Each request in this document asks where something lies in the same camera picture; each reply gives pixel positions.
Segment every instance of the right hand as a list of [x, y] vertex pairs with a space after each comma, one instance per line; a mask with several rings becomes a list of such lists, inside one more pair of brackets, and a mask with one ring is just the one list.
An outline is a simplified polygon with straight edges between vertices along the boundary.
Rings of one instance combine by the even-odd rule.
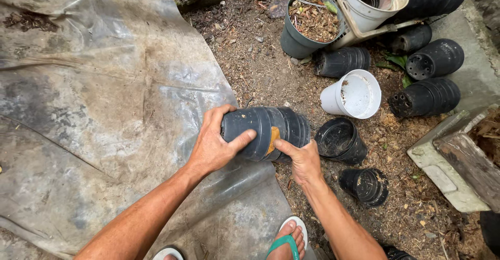
[[324, 180], [316, 141], [311, 139], [309, 144], [302, 148], [297, 148], [283, 139], [276, 139], [273, 144], [275, 148], [291, 157], [291, 173], [299, 185]]

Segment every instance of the white flip-flop sole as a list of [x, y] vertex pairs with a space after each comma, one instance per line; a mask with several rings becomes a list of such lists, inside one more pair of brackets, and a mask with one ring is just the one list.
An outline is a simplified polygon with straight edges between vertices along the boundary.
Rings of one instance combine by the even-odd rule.
[[295, 221], [295, 224], [297, 226], [300, 226], [302, 228], [302, 233], [304, 234], [304, 251], [305, 249], [308, 247], [308, 230], [305, 228], [305, 224], [304, 224], [304, 221], [302, 221], [302, 219], [298, 218], [297, 216], [292, 216], [288, 219], [285, 220], [285, 222], [283, 222], [282, 226], [279, 228], [279, 230], [281, 231], [281, 229], [283, 228], [283, 226], [288, 223], [290, 220], [293, 220]]
[[168, 255], [172, 255], [173, 257], [177, 258], [177, 260], [184, 260], [182, 253], [180, 253], [180, 251], [172, 245], [168, 245], [162, 248], [160, 251], [158, 251], [158, 253], [153, 257], [152, 260], [163, 260]]

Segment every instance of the plastic crate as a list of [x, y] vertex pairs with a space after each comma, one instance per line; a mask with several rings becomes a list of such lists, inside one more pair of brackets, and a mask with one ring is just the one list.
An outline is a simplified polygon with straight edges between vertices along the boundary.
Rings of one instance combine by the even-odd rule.
[[360, 32], [358, 27], [356, 26], [355, 21], [353, 20], [353, 16], [351, 16], [351, 12], [348, 10], [347, 3], [344, 0], [334, 0], [337, 2], [338, 6], [341, 8], [342, 13], [345, 17], [346, 29], [340, 38], [336, 39], [331, 45], [328, 46], [328, 49], [338, 49], [345, 46], [351, 46], [353, 44], [359, 43], [361, 41], [371, 39], [377, 35], [397, 31], [397, 29], [404, 28], [407, 26], [415, 25], [420, 23], [421, 21], [408, 21], [401, 24], [389, 24], [381, 26], [378, 29], [369, 31], [369, 32]]

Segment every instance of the plastic tarp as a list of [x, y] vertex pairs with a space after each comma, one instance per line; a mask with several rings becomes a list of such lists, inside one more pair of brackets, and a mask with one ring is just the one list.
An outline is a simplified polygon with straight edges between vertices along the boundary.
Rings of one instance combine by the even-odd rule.
[[[172, 0], [1, 1], [3, 19], [31, 11], [57, 28], [0, 28], [0, 226], [70, 259], [184, 165], [206, 110], [236, 100]], [[289, 215], [270, 162], [233, 161], [146, 258], [175, 244], [188, 259], [264, 259]], [[13, 244], [0, 258], [21, 254]]]

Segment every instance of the white bucket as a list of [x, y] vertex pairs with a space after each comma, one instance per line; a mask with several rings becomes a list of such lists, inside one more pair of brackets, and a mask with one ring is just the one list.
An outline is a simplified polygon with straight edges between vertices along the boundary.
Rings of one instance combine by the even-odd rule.
[[385, 10], [372, 7], [361, 0], [345, 0], [356, 25], [361, 32], [376, 29], [381, 23], [403, 9], [409, 0], [385, 0], [388, 7]]
[[321, 92], [321, 108], [330, 114], [365, 119], [380, 106], [382, 92], [376, 78], [362, 69], [344, 75]]

